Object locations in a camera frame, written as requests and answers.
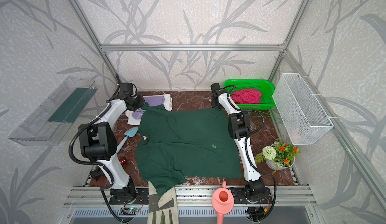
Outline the dark green t-shirt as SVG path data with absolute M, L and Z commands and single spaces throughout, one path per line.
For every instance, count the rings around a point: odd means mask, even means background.
M 242 178 L 223 110 L 167 111 L 147 104 L 142 109 L 138 132 L 144 139 L 135 148 L 135 159 L 143 180 L 158 195 L 185 183 L 186 177 Z

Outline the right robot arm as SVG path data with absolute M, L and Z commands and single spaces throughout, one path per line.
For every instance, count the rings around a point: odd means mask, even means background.
M 212 107 L 223 108 L 228 114 L 228 132 L 238 148 L 243 166 L 246 200 L 250 203 L 266 200 L 272 208 L 276 202 L 276 180 L 271 174 L 258 170 L 250 143 L 250 138 L 262 129 L 264 122 L 257 130 L 251 130 L 249 114 L 251 110 L 243 110 L 237 107 L 230 94 L 230 91 L 234 89 L 234 85 L 221 87 L 219 83 L 213 83 L 211 85 Z M 262 178 L 263 175 L 272 178 L 273 193 L 265 186 Z

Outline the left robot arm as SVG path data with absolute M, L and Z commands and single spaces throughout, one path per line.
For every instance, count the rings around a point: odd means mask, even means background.
M 110 183 L 111 199 L 107 204 L 133 202 L 138 196 L 132 178 L 125 172 L 118 158 L 119 148 L 113 128 L 127 110 L 135 111 L 145 104 L 133 83 L 121 82 L 116 74 L 117 89 L 107 100 L 106 108 L 92 121 L 82 124 L 72 138 L 68 153 L 80 165 L 97 165 Z

